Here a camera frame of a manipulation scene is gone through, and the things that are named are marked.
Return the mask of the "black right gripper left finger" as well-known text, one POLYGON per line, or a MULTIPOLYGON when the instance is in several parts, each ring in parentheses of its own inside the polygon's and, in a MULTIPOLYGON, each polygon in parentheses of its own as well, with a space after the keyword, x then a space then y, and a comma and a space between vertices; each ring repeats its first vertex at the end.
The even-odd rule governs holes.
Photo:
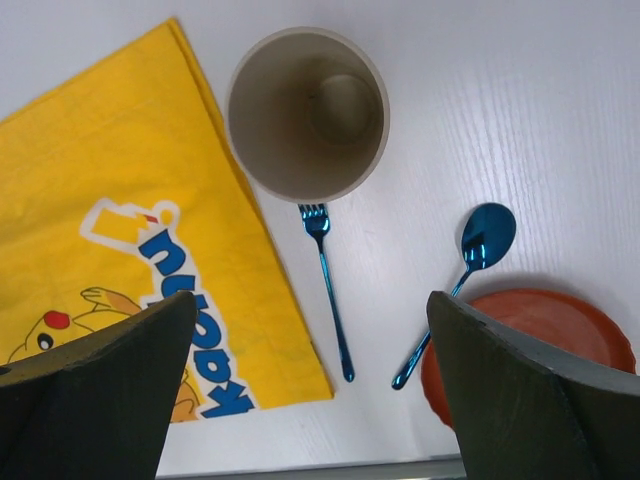
POLYGON ((2 478, 155 478, 196 318, 181 291, 2 367, 2 478))

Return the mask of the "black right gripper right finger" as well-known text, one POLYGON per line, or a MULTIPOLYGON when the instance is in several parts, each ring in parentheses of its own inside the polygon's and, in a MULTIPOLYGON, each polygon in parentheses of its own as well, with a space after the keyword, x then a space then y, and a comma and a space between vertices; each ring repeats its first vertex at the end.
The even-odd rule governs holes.
POLYGON ((467 478, 638 478, 638 376, 442 291, 426 313, 467 478))

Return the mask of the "yellow Pikachu cloth placemat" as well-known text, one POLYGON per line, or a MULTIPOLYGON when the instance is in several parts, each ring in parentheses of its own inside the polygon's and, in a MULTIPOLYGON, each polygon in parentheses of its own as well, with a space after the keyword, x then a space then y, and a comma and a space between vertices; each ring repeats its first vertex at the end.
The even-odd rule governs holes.
POLYGON ((197 321, 173 422, 334 390, 216 100, 169 19, 1 123, 1 360, 172 296, 197 321))

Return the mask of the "beige paper cup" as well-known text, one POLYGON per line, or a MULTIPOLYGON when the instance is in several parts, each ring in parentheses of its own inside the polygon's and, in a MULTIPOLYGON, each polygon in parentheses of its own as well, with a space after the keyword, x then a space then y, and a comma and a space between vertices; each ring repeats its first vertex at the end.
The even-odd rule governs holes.
POLYGON ((390 104, 375 64, 327 29, 293 27, 241 59, 225 102, 225 129, 241 169, 270 194, 322 203, 359 187, 378 166, 390 104))

